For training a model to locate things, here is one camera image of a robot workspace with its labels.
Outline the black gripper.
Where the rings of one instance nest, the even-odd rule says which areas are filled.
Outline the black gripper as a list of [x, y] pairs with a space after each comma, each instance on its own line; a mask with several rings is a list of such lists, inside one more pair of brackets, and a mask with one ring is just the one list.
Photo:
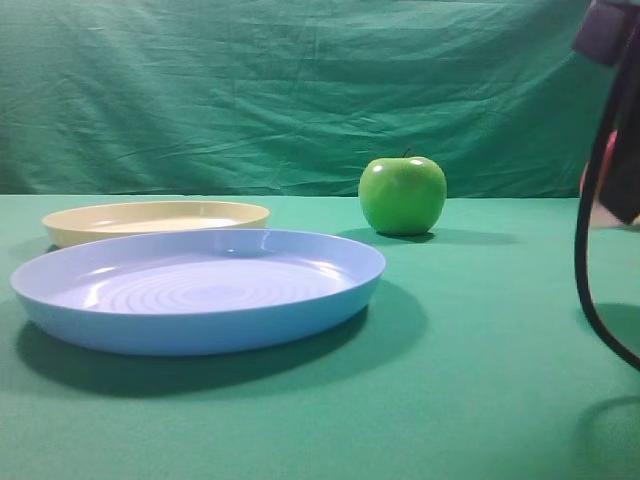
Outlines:
[[572, 48], [589, 60], [615, 67], [599, 133], [617, 130], [607, 176], [596, 202], [622, 225], [639, 218], [639, 5], [592, 1]]

